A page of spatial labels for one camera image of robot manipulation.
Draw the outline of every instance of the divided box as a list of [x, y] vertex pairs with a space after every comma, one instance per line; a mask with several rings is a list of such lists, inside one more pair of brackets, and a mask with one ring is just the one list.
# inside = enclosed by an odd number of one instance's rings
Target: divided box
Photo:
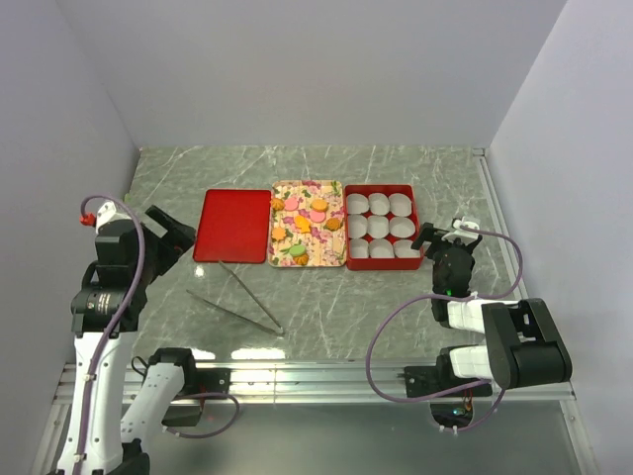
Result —
[[345, 238], [350, 270], [416, 270], [423, 253], [410, 248], [419, 218], [409, 185], [347, 185]]

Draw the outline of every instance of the white cup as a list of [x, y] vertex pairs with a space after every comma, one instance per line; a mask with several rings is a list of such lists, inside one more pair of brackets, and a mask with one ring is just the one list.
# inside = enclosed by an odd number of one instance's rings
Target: white cup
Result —
[[369, 257], [369, 242], [365, 239], [349, 240], [349, 255], [353, 259], [366, 259]]
[[396, 257], [401, 259], [419, 257], [419, 250], [411, 249], [412, 244], [413, 241], [410, 239], [401, 239], [394, 242]]
[[382, 193], [372, 193], [369, 195], [369, 209], [372, 215], [385, 216], [389, 213], [389, 198]]
[[347, 214], [362, 215], [369, 211], [369, 200], [358, 193], [347, 195]]
[[410, 216], [413, 206], [407, 195], [402, 193], [394, 193], [389, 196], [389, 206], [392, 213], [396, 216]]
[[415, 234], [415, 224], [409, 218], [392, 218], [389, 221], [389, 232], [396, 238], [410, 238]]
[[358, 239], [367, 234], [367, 218], [363, 215], [350, 215], [347, 218], [347, 226], [350, 239]]
[[386, 239], [374, 239], [369, 243], [369, 255], [372, 259], [393, 259], [394, 247]]
[[374, 239], [384, 238], [389, 234], [389, 220], [384, 216], [370, 216], [367, 219], [367, 233]]

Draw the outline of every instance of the red tray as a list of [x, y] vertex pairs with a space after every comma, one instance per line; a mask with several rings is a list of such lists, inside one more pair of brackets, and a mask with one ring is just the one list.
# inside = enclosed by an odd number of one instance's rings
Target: red tray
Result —
[[[372, 193], [383, 193], [388, 197], [394, 193], [402, 193], [403, 195], [407, 195], [407, 197], [411, 200], [411, 215], [408, 217], [415, 224], [415, 234], [412, 237], [409, 237], [411, 240], [415, 240], [417, 235], [419, 234], [419, 218], [417, 216], [417, 207], [415, 205], [415, 198], [413, 197], [413, 189], [409, 185], [347, 185], [345, 186], [345, 191], [343, 193], [343, 197], [345, 199], [345, 238], [347, 240], [347, 268], [349, 270], [416, 270], [423, 260], [423, 252], [420, 252], [420, 257], [407, 257], [400, 258], [395, 257], [393, 259], [359, 259], [353, 258], [351, 252], [349, 251], [349, 226], [348, 226], [348, 217], [347, 214], [347, 195], [352, 193], [358, 193], [359, 195], [363, 195], [369, 198], [369, 195]], [[365, 218], [370, 217], [371, 212], [364, 213], [363, 216]], [[387, 214], [387, 218], [390, 220], [394, 215], [390, 212]], [[362, 237], [363, 239], [371, 242], [374, 240], [371, 236], [365, 235]], [[388, 235], [385, 237], [391, 244], [400, 240], [399, 237], [395, 237], [392, 235]]]
[[264, 262], [270, 199], [270, 190], [207, 191], [194, 260]]

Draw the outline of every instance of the green marble surface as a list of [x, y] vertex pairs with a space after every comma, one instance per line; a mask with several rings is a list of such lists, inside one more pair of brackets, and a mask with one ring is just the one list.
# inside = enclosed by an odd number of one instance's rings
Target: green marble surface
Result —
[[[280, 179], [410, 184], [422, 221], [446, 228], [453, 217], [466, 214], [478, 218], [482, 229], [493, 228], [475, 159], [468, 148], [458, 147], [150, 147], [141, 153], [129, 202], [137, 211], [155, 204], [197, 227], [208, 189], [269, 189]], [[498, 293], [509, 285], [495, 239], [485, 238], [475, 258], [472, 288]], [[417, 271], [403, 272], [275, 269], [268, 264], [233, 264], [231, 268], [273, 311], [287, 331], [285, 336], [267, 334], [192, 299], [186, 289], [271, 325], [225, 271], [217, 264], [194, 262], [190, 250], [148, 288], [135, 353], [148, 356], [161, 346], [187, 346], [195, 348], [198, 357], [218, 360], [358, 358], [392, 310], [431, 289], [430, 261]], [[444, 346], [481, 339], [441, 327], [432, 318], [430, 303], [420, 302], [385, 330], [375, 355], [435, 357]]]

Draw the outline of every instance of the floral pattern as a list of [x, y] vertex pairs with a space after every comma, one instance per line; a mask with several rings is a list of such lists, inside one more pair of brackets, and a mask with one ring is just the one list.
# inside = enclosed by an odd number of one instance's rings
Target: floral pattern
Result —
[[[279, 181], [273, 185], [273, 196], [282, 200], [295, 198], [299, 203], [297, 211], [274, 211], [270, 214], [270, 230], [279, 227], [287, 230], [288, 238], [281, 242], [269, 239], [268, 262], [275, 267], [303, 267], [298, 265], [288, 253], [288, 249], [302, 243], [308, 252], [308, 266], [332, 267], [345, 263], [347, 249], [345, 246], [345, 229], [343, 212], [342, 186], [338, 181], [331, 180], [293, 180]], [[310, 219], [311, 202], [321, 198], [328, 204], [326, 220], [338, 218], [343, 226], [332, 232], [325, 228], [325, 222], [311, 221], [310, 233], [300, 233], [295, 224], [296, 216]]]

